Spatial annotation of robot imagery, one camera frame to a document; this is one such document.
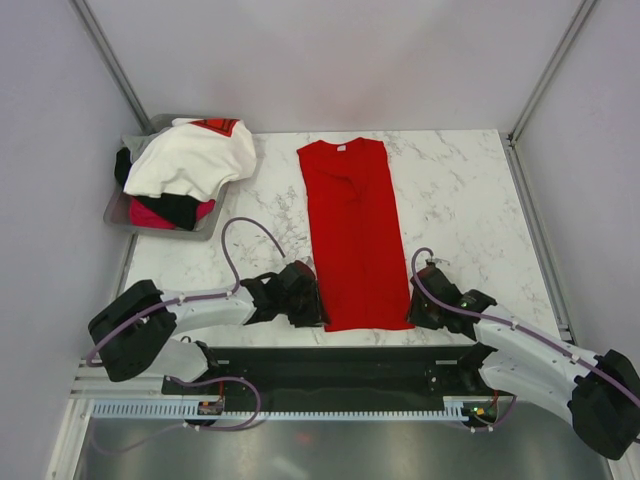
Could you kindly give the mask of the clear plastic bin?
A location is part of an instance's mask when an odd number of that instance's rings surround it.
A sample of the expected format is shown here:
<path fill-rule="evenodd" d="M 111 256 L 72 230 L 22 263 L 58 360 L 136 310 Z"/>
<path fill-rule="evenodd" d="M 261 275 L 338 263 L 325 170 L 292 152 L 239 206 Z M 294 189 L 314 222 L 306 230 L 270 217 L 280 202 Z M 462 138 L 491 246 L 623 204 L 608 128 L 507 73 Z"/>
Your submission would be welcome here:
<path fill-rule="evenodd" d="M 160 132 L 163 128 L 171 125 L 171 121 L 176 119 L 171 116 L 160 116 L 158 118 L 157 127 L 158 130 L 156 132 Z M 208 119 L 208 118 L 191 118 L 191 119 Z M 209 239 L 213 231 L 215 229 L 215 225 L 218 221 L 222 204 L 224 202 L 225 195 L 227 193 L 227 189 L 229 185 L 233 182 L 229 182 L 222 187 L 218 194 L 218 198 L 215 199 L 216 205 L 211 213 L 209 213 L 206 217 L 201 219 L 197 224 L 193 231 L 186 231 L 182 229 L 175 230 L 167 230 L 167 229 L 157 229 L 157 228 L 148 228 L 148 227 L 139 227 L 135 226 L 131 223 L 129 218 L 129 207 L 131 195 L 128 195 L 124 192 L 123 187 L 121 187 L 116 182 L 116 190 L 114 195 L 112 196 L 107 209 L 104 214 L 104 220 L 106 223 L 117 226 L 122 229 L 129 230 L 131 232 L 136 232 L 139 234 L 148 234 L 157 237 L 166 237 L 166 238 L 181 238 L 181 239 L 189 239 L 189 240 L 205 240 Z"/>

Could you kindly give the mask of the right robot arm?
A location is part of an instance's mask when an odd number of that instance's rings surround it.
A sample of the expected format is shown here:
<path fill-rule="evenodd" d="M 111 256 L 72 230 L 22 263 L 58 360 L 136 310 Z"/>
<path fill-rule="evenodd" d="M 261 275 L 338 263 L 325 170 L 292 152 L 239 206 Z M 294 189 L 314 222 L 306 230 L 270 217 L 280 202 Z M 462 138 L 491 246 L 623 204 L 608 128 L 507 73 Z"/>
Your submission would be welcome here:
<path fill-rule="evenodd" d="M 473 340 L 445 369 L 467 395 L 485 389 L 530 402 L 567 422 L 593 451 L 619 460 L 639 441 L 639 374 L 623 354 L 600 355 L 535 328 L 477 290 L 411 281 L 408 321 Z"/>

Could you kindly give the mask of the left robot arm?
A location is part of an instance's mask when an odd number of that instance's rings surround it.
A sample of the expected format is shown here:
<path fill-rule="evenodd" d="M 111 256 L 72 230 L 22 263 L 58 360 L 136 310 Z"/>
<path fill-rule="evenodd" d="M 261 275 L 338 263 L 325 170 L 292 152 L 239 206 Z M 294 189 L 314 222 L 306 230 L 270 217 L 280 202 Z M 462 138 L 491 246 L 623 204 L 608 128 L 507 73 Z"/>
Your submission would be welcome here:
<path fill-rule="evenodd" d="M 167 374 L 208 393 L 218 385 L 220 371 L 206 344 L 197 341 L 179 353 L 174 337 L 214 326 L 270 322 L 279 315 L 296 328 L 329 324 L 315 274 L 300 262 L 213 292 L 163 291 L 141 280 L 89 322 L 95 352 L 87 363 L 103 367 L 111 381 L 124 382 L 161 359 Z"/>

